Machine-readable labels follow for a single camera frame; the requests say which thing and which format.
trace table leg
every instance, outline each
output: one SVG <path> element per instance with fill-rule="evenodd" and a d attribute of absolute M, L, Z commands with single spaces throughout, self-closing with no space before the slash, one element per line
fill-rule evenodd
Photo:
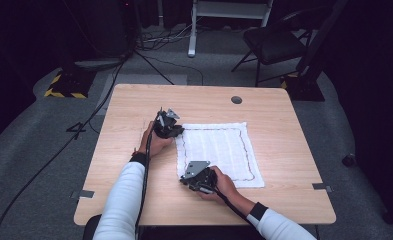
<path fill-rule="evenodd" d="M 196 16 L 197 16 L 197 0 L 193 0 L 193 9 L 192 9 L 192 32 L 190 35 L 190 43 L 189 43 L 189 57 L 194 57 L 196 55 Z"/>

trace person's right hand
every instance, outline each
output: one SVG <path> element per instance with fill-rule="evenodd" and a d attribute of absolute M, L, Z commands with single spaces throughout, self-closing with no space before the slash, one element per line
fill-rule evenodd
<path fill-rule="evenodd" d="M 147 127 L 146 131 L 144 131 L 143 133 L 143 137 L 140 143 L 140 148 L 137 152 L 146 154 L 146 143 L 147 143 L 147 139 L 149 137 L 149 133 L 150 130 L 153 127 L 154 122 L 150 121 L 149 122 L 149 126 Z M 156 135 L 155 132 L 152 132 L 152 141 L 150 144 L 150 157 L 155 156 L 156 154 L 160 153 L 161 150 L 170 145 L 172 143 L 173 139 L 172 138 L 167 138 L 167 139 L 163 139 L 158 137 L 158 135 Z"/>
<path fill-rule="evenodd" d="M 217 166 L 212 166 L 211 169 L 214 170 L 217 175 L 217 188 L 224 196 L 230 198 L 235 195 L 240 195 L 236 187 L 234 186 L 233 181 L 227 174 L 221 172 L 221 170 Z M 204 200 L 213 200 L 216 201 L 217 203 L 224 204 L 222 198 L 220 198 L 216 193 L 213 194 L 206 194 L 202 192 L 196 192 L 196 193 L 199 195 L 199 197 L 201 197 Z"/>
<path fill-rule="evenodd" d="M 217 188 L 218 190 L 227 197 L 229 203 L 233 205 L 234 207 L 239 210 L 244 216 L 249 215 L 250 211 L 253 209 L 255 206 L 255 203 L 252 202 L 251 200 L 245 198 L 243 195 L 241 195 L 237 189 L 236 186 L 234 186 L 233 181 L 231 178 L 227 175 L 221 172 L 221 170 L 217 166 L 212 166 L 212 170 L 215 171 L 217 174 Z M 199 197 L 205 200 L 214 200 L 217 203 L 220 204 L 225 204 L 222 198 L 218 196 L 218 194 L 213 193 L 213 194 L 205 194 L 202 192 L 196 192 Z"/>

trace white towel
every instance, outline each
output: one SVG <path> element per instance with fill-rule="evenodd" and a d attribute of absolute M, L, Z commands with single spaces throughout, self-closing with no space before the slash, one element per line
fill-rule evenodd
<path fill-rule="evenodd" d="M 183 124 L 176 138 L 177 175 L 184 175 L 191 161 L 210 161 L 230 176 L 237 188 L 259 188 L 265 183 L 248 137 L 246 122 Z"/>

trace wooden table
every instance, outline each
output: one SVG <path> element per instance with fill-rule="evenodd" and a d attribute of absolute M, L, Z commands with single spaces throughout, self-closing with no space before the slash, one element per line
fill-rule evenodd
<path fill-rule="evenodd" d="M 239 96 L 241 104 L 231 97 Z M 254 202 L 301 224 L 330 224 L 336 220 L 301 126 L 283 89 L 128 85 L 115 87 L 83 190 L 75 223 L 101 214 L 120 170 L 129 161 L 157 111 L 172 108 L 184 123 L 247 122 L 265 188 L 240 189 Z M 227 206 L 201 200 L 177 176 L 173 143 L 150 164 L 148 189 L 140 225 L 243 225 Z"/>

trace cable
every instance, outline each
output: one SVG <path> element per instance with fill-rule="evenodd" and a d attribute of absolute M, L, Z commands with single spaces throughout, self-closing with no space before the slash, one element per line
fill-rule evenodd
<path fill-rule="evenodd" d="M 155 66 L 153 66 L 153 64 L 151 62 L 149 62 L 143 55 L 141 55 L 139 52 L 137 52 L 136 50 L 134 50 L 134 52 L 139 55 L 141 58 L 143 58 L 143 60 L 145 60 L 147 63 L 149 63 L 149 65 L 155 69 L 155 71 L 157 71 L 163 78 L 165 78 L 165 80 L 167 80 L 169 83 L 171 83 L 171 85 L 175 85 L 173 82 L 171 82 L 171 80 L 169 80 L 164 74 L 162 74 Z"/>
<path fill-rule="evenodd" d="M 246 219 L 246 216 L 243 215 L 243 213 L 241 213 L 233 204 L 231 204 L 231 202 L 224 194 L 222 194 L 222 192 L 218 189 L 218 187 L 212 188 L 211 186 L 206 184 L 200 184 L 200 186 L 215 192 L 224 201 L 224 203 L 227 204 L 227 206 L 231 208 L 231 210 L 233 210 L 233 212 L 235 212 L 239 217 L 241 217 L 243 220 L 245 220 L 247 223 L 253 226 L 253 224 Z"/>
<path fill-rule="evenodd" d="M 315 233 L 317 234 L 317 240 L 320 240 L 320 230 L 318 230 L 318 225 L 315 225 Z"/>
<path fill-rule="evenodd" d="M 175 64 L 175 63 L 172 63 L 172 62 L 161 61 L 161 60 L 159 60 L 159 59 L 157 59 L 157 58 L 153 58 L 153 57 L 148 57 L 148 56 L 144 56 L 144 57 L 145 57 L 145 58 L 149 58 L 149 59 L 156 60 L 156 61 L 161 62 L 161 63 L 171 64 L 171 65 L 174 65 L 174 66 L 177 66 L 177 67 L 190 68 L 190 69 L 193 69 L 193 70 L 195 70 L 195 71 L 198 71 L 199 74 L 200 74 L 200 76 L 202 77 L 202 79 L 201 79 L 201 81 L 202 81 L 202 86 L 204 85 L 204 83 L 203 83 L 203 73 L 202 73 L 201 71 L 199 71 L 198 69 L 196 69 L 196 68 L 189 67 L 189 66 L 184 66 L 184 65 L 179 65 L 179 64 Z"/>
<path fill-rule="evenodd" d="M 136 225 L 135 225 L 135 231 L 137 232 L 138 230 L 138 226 L 139 226 L 139 222 L 140 222 L 140 217 L 142 215 L 142 211 L 143 211 L 143 205 L 144 205 L 144 200 L 146 197 L 146 189 L 147 189 L 147 178 L 149 175 L 149 161 L 150 161 L 150 145 L 152 144 L 152 133 L 153 133 L 153 129 L 155 128 L 155 121 L 156 119 L 158 119 L 158 117 L 160 116 L 161 111 L 159 111 L 156 114 L 155 120 L 153 121 L 153 125 L 149 131 L 149 135 L 147 136 L 147 141 L 146 141 L 146 167 L 144 170 L 144 177 L 143 177 L 143 189 L 142 189 L 142 199 L 140 202 L 140 210 L 139 210 L 139 215 L 137 216 L 137 220 L 136 220 Z"/>
<path fill-rule="evenodd" d="M 156 38 L 150 38 L 145 40 L 145 43 L 148 42 L 153 42 L 152 47 L 145 47 L 145 46 L 138 46 L 137 45 L 137 49 L 141 50 L 141 51 L 150 51 L 150 50 L 159 50 L 162 47 L 164 47 L 165 45 L 169 44 L 169 43 L 175 43 L 175 42 L 179 42 L 184 38 L 188 38 L 190 37 L 190 35 L 187 36 L 183 36 L 183 37 L 179 37 L 179 35 L 184 32 L 185 30 L 181 31 L 180 33 L 178 33 L 175 36 L 171 36 L 171 31 L 168 35 L 166 36 L 162 36 L 162 37 L 156 37 Z"/>
<path fill-rule="evenodd" d="M 94 129 L 93 125 L 91 125 L 91 121 L 89 122 L 89 126 L 95 133 L 100 134 L 100 132 Z"/>
<path fill-rule="evenodd" d="M 2 225 L 3 220 L 5 219 L 8 211 L 11 209 L 11 207 L 13 206 L 13 204 L 15 203 L 15 201 L 19 198 L 19 196 L 27 189 L 27 187 L 37 178 L 37 176 L 47 167 L 50 165 L 50 163 L 53 162 L 53 160 L 56 159 L 56 157 L 59 156 L 59 154 L 72 142 L 72 140 L 75 139 L 75 137 L 81 132 L 81 130 L 90 122 L 90 120 L 97 114 L 97 112 L 102 108 L 103 104 L 106 102 L 106 100 L 108 99 L 113 87 L 115 86 L 115 82 L 116 82 L 116 78 L 118 77 L 118 73 L 119 70 L 122 68 L 122 66 L 124 65 L 124 63 L 126 62 L 126 59 L 124 59 L 121 63 L 121 65 L 117 68 L 117 72 L 115 74 L 115 77 L 112 81 L 112 85 L 108 90 L 108 93 L 106 94 L 105 98 L 103 99 L 103 101 L 99 104 L 99 106 L 97 106 L 97 108 L 93 111 L 93 113 L 91 114 L 91 116 L 84 122 L 84 124 L 80 125 L 80 127 L 78 128 L 77 132 L 61 147 L 61 149 L 59 149 L 53 156 L 52 158 L 43 165 L 43 167 L 40 168 L 40 170 L 34 174 L 34 176 L 19 190 L 19 192 L 15 195 L 15 197 L 12 199 L 12 201 L 9 203 L 8 207 L 5 209 L 5 211 L 3 212 L 2 216 L 0 217 L 0 226 Z"/>
<path fill-rule="evenodd" d="M 168 38 L 166 38 L 166 37 L 162 37 L 162 38 L 152 38 L 152 39 L 146 40 L 146 41 L 144 41 L 144 42 L 157 41 L 157 40 L 165 40 L 165 39 L 167 39 L 167 40 L 173 40 L 173 39 L 175 39 L 175 38 L 180 38 L 179 36 L 180 36 L 182 33 L 184 33 L 187 29 L 189 29 L 191 26 L 192 26 L 192 25 L 190 24 L 189 26 L 185 27 L 183 30 L 177 30 L 178 33 L 177 33 L 175 36 L 171 37 L 171 38 L 169 38 L 170 35 L 171 35 L 171 30 L 170 30 L 170 34 L 166 36 L 166 37 L 168 37 Z"/>

